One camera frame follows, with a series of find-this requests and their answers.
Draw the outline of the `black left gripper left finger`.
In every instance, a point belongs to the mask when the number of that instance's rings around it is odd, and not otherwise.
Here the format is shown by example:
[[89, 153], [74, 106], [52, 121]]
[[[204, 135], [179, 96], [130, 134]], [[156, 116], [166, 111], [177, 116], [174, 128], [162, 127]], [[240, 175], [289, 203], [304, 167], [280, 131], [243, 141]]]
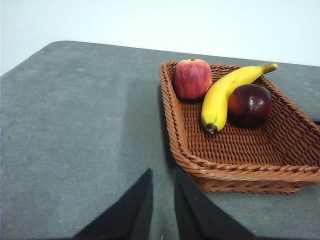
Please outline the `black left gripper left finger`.
[[147, 169], [110, 208], [74, 240], [147, 240], [153, 214], [153, 171]]

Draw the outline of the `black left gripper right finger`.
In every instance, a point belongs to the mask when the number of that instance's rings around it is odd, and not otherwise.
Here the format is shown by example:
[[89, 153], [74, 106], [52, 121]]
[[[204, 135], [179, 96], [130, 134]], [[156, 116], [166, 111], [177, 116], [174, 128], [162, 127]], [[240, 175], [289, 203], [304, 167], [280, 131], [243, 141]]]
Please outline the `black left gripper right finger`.
[[174, 169], [174, 211], [181, 240], [253, 240], [256, 237], [216, 206], [180, 167]]

